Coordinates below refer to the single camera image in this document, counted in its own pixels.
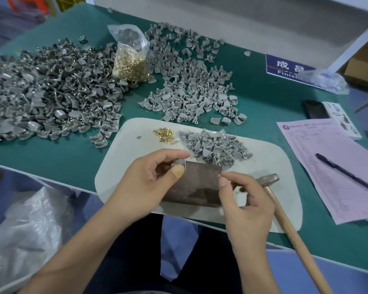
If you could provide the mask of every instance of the green workbench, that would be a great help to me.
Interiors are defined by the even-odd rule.
[[[106,26],[120,23],[136,24],[146,31],[153,22],[118,12],[111,14],[102,7],[79,4],[0,48],[0,54],[16,55],[23,49],[34,51],[36,47],[51,46],[65,37],[78,42],[82,35],[86,35],[92,46],[103,46],[114,41]],[[303,225],[299,234],[310,252],[368,271],[368,223],[360,221],[338,226],[334,223],[276,124],[277,121],[305,119],[301,106],[305,99],[339,102],[355,121],[347,97],[266,74],[265,55],[252,52],[250,57],[246,57],[245,50],[226,44],[219,49],[215,60],[215,65],[223,65],[226,71],[233,71],[231,82],[236,90],[232,94],[239,97],[239,111],[248,116],[240,126],[232,123],[225,127],[226,132],[281,147],[291,157],[303,205]],[[157,79],[157,83],[142,84],[126,94],[121,125],[129,118],[161,118],[162,113],[148,111],[138,104],[150,91],[162,88],[162,78]],[[219,126],[210,123],[212,116],[217,116],[217,112],[212,110],[200,116],[197,127],[220,130]],[[94,193],[94,177],[108,151],[108,148],[94,148],[89,136],[95,133],[96,129],[85,134],[72,133],[55,141],[33,137],[3,142],[0,144],[0,166]],[[366,137],[358,143],[368,148]],[[204,223],[225,228],[220,224]],[[285,234],[270,233],[267,240],[279,246],[292,247]]]

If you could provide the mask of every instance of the sign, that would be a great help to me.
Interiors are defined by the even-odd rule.
[[[275,57],[270,54],[266,54],[266,72],[268,74],[290,79],[316,88],[320,88],[318,86],[308,84],[300,79],[297,79],[296,74],[299,73],[300,71],[306,70],[315,70],[315,68],[297,62],[289,61],[283,58]]]

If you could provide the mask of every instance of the hand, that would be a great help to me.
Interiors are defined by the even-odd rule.
[[[179,180],[183,165],[172,161],[190,156],[184,150],[162,149],[137,158],[128,167],[106,205],[128,225],[155,210],[170,187]]]
[[[226,230],[235,254],[265,251],[274,214],[272,200],[250,175],[222,172],[218,183],[219,197],[225,211]],[[248,193],[249,205],[239,207],[235,202],[233,189],[237,186],[242,186],[241,189]]]

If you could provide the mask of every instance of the smartphone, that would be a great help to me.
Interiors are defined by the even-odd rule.
[[[309,119],[328,119],[330,118],[323,103],[314,100],[303,101],[304,112]]]

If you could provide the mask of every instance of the white plastic board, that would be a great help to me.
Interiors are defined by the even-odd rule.
[[[170,145],[161,143],[159,137],[153,133],[158,128],[173,130],[177,143]],[[114,138],[108,153],[102,161],[95,177],[95,189],[103,202],[106,202],[123,177],[129,165],[139,157],[147,155],[161,148],[177,148],[188,150],[180,142],[179,131],[201,132],[202,129],[185,126],[178,123],[167,123],[155,119],[133,118],[124,123]],[[238,136],[244,146],[254,154],[249,160],[236,160],[228,171],[250,174],[255,178],[266,174],[277,173],[280,181],[274,183],[271,189],[278,197],[294,228],[299,230],[303,220],[303,208],[292,166],[285,152],[275,144]],[[194,158],[193,154],[187,160],[201,162],[201,158]],[[235,200],[240,206],[246,203],[246,194],[235,191]],[[187,217],[195,220],[204,220],[225,224],[223,208],[200,207],[194,205],[161,202],[154,211],[159,214]],[[283,233],[277,220],[274,218],[270,232]]]

